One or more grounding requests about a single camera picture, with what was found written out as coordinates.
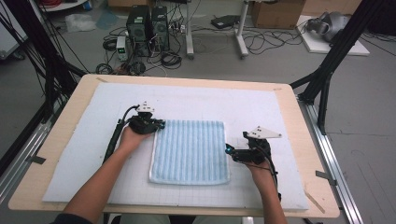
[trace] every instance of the table leg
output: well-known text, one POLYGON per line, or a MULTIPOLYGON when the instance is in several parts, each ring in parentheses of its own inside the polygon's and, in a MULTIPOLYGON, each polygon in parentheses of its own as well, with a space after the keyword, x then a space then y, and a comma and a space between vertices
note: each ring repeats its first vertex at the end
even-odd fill
POLYGON ((191 0, 187 1, 187 33, 186 33, 186 48, 187 48, 187 57, 189 59, 194 59, 194 46, 192 44, 192 34, 191 34, 191 15, 190 15, 190 4, 191 0))
POLYGON ((245 59, 245 57, 248 56, 248 49, 245 44, 245 40, 242 37, 242 32, 244 30, 245 18, 247 17, 247 12, 248 12, 248 0, 244 0, 242 6, 241 18, 239 20, 239 28, 235 30, 235 37, 239 45, 239 48, 241 49, 241 59, 245 59))

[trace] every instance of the human arm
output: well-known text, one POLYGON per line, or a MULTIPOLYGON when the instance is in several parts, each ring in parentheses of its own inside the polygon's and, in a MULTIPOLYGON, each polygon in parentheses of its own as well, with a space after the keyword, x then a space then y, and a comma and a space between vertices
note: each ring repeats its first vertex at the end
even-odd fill
POLYGON ((149 134, 134 133, 130 127, 124 128, 118 149, 79 189, 63 213, 83 217, 91 223, 97 223, 123 164, 148 136, 149 134))
POLYGON ((280 200, 277 196, 277 190, 274 179, 271 175, 267 161, 259 165, 254 163, 247 164, 253 177, 253 181, 262 196, 262 208, 264 212, 265 224, 283 224, 287 223, 283 213, 280 200))

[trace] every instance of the blue striped towel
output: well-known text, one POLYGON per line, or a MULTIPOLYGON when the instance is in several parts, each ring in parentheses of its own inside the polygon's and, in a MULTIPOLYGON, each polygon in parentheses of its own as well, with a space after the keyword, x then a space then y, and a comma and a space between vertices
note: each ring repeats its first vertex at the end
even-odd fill
POLYGON ((224 124, 167 120, 157 132, 149 179, 176 185, 217 185, 230 180, 224 124))

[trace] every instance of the desktop computer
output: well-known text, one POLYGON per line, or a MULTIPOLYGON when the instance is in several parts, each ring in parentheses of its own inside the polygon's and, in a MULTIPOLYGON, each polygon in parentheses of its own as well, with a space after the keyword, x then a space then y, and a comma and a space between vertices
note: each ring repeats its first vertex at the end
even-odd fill
POLYGON ((150 56, 154 48, 149 6, 132 6, 126 22, 129 38, 137 56, 150 56))
POLYGON ((169 31, 167 9, 163 6, 158 6, 151 11, 151 22, 153 33, 155 36, 155 50, 168 51, 169 50, 169 31))

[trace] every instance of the white padded mat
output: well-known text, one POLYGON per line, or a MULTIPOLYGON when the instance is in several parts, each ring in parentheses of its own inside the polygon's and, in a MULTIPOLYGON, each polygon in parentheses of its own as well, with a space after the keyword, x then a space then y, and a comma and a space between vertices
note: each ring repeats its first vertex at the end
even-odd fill
MULTIPOLYGON (((282 134, 269 139, 279 172, 285 210, 308 208, 285 125, 271 91, 101 83, 82 115, 50 181, 43 201, 68 202, 101 166, 117 120, 131 105, 148 101, 155 119, 220 120, 226 142, 246 148, 243 131, 262 126, 282 134)), ((149 181, 154 137, 145 140, 125 163, 110 203, 174 206, 261 208, 262 202, 248 168, 230 157, 230 182, 216 186, 178 186, 149 181)))

